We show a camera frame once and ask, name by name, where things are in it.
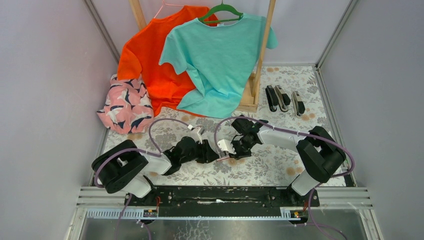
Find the bird print pattern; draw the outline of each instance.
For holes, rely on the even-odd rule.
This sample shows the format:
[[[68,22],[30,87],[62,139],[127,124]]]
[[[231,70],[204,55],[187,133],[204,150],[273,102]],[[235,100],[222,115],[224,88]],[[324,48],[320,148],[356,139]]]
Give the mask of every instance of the bird print pattern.
[[[110,88],[98,117],[108,129],[119,134],[144,133],[154,120],[152,103],[141,76],[138,79],[110,78]]]

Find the green hanger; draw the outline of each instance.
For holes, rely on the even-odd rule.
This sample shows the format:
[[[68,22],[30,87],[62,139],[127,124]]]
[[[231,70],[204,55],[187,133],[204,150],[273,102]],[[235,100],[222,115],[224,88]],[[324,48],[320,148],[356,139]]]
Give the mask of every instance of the green hanger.
[[[212,14],[217,13],[217,12],[221,12],[221,11],[227,11],[230,12],[234,15],[237,15],[238,18],[232,18],[232,19],[224,19],[224,20],[215,20],[215,21],[205,21],[205,19],[209,18],[210,16],[212,16]],[[228,4],[224,4],[224,0],[222,0],[221,4],[212,7],[207,13],[206,15],[199,17],[199,21],[204,23],[204,24],[215,24],[215,23],[222,23],[222,22],[230,22],[230,21],[238,21],[240,19],[242,19],[243,17],[243,13],[242,12],[238,12],[233,6],[228,5]]]

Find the wooden clothing rack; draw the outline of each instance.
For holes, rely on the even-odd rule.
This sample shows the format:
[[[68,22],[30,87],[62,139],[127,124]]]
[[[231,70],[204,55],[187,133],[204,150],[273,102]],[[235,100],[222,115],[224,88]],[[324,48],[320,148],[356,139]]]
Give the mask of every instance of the wooden clothing rack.
[[[129,4],[131,5],[132,13],[134,14],[138,29],[142,30],[146,27],[146,19],[143,14],[142,6],[140,5],[139,0],[129,0]],[[244,88],[240,104],[236,109],[238,111],[256,113],[256,111],[258,110],[261,68],[262,63],[264,61],[265,49],[267,48],[268,35],[270,33],[271,21],[273,19],[275,5],[276,0],[269,0],[268,14],[266,15],[265,31],[263,32],[262,46],[260,47],[260,54],[259,59],[257,61],[256,72],[252,72],[246,83],[246,87]]]

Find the floral pattern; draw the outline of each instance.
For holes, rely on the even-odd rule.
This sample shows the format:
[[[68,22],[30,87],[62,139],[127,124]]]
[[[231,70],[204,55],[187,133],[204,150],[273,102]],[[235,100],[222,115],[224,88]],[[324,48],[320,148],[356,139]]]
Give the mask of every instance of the floral pattern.
[[[271,112],[265,95],[267,85],[281,85],[291,98],[292,91],[299,91],[306,111],[301,118],[296,117],[293,104],[288,112]],[[322,126],[330,131],[330,122],[323,107],[320,92],[311,66],[279,66],[263,67],[261,70],[259,106],[256,113],[234,111],[233,116],[241,114],[255,119],[268,120],[276,127],[311,130],[314,126]],[[203,126],[204,139],[208,139],[211,147],[214,144],[215,126],[221,119],[196,117],[188,113],[170,108],[162,108],[156,117],[182,120],[193,126]],[[188,129],[174,121],[160,121],[153,126],[152,135],[159,147],[164,151],[175,145],[188,134]],[[231,127],[231,120],[224,123],[218,139],[231,140],[237,132]],[[104,151],[108,151],[126,139],[131,139],[137,147],[157,152],[149,140],[147,133],[118,134],[110,131]],[[155,172],[144,173],[155,185],[201,185],[201,186],[288,186],[305,169],[299,155],[291,150],[273,145],[256,145],[252,156],[239,160],[226,159],[209,164],[195,161],[184,163],[179,171],[162,176]],[[332,178],[324,186],[345,186],[342,177]]]

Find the clothes hanger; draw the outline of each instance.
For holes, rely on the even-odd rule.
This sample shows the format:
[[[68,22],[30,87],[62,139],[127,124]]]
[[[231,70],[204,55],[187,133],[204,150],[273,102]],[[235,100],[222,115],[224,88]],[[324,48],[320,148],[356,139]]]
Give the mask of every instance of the clothes hanger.
[[[205,21],[205,19],[209,18],[210,16],[212,16],[212,14],[217,13],[217,12],[221,12],[221,11],[227,11],[230,12],[234,15],[237,15],[238,18],[232,18],[232,19],[224,19],[224,20],[216,20],[216,21]],[[242,12],[238,12],[233,6],[228,5],[228,4],[224,4],[224,0],[221,1],[221,4],[212,7],[207,13],[206,15],[199,17],[199,21],[204,23],[204,24],[214,24],[214,23],[222,23],[222,22],[230,22],[230,21],[238,21],[240,19],[242,19],[243,13]]]
[[[154,19],[158,16],[158,14],[161,12],[165,5],[171,7],[184,7],[183,5],[168,4],[165,3],[165,0],[162,0],[162,6],[160,6],[159,11],[157,11],[156,15],[153,17]]]

